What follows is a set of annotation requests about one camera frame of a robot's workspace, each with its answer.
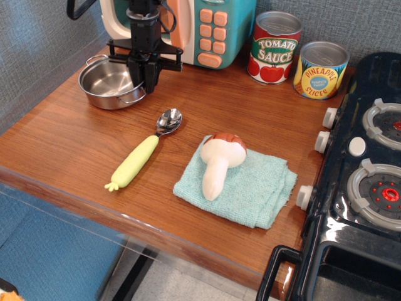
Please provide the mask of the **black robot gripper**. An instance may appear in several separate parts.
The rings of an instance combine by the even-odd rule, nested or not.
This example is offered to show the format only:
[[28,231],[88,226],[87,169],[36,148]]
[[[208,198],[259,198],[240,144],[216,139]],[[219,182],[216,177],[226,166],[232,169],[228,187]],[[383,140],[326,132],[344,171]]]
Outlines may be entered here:
[[[147,94],[154,92],[161,69],[182,70],[183,50],[162,41],[164,28],[158,17],[131,18],[131,38],[108,42],[109,61],[127,64],[133,86],[140,86],[144,82]],[[145,79],[142,63],[146,63]]]

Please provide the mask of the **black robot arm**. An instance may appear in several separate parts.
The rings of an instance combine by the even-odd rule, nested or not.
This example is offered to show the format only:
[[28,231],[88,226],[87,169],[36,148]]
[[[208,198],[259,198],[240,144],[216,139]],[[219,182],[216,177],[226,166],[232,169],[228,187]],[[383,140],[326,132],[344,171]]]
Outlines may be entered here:
[[166,1],[129,1],[131,38],[107,43],[112,62],[126,64],[133,85],[141,85],[148,94],[154,92],[162,69],[182,70],[183,50],[162,41],[162,30],[173,31],[176,22],[171,28],[164,25],[161,6],[171,11]]

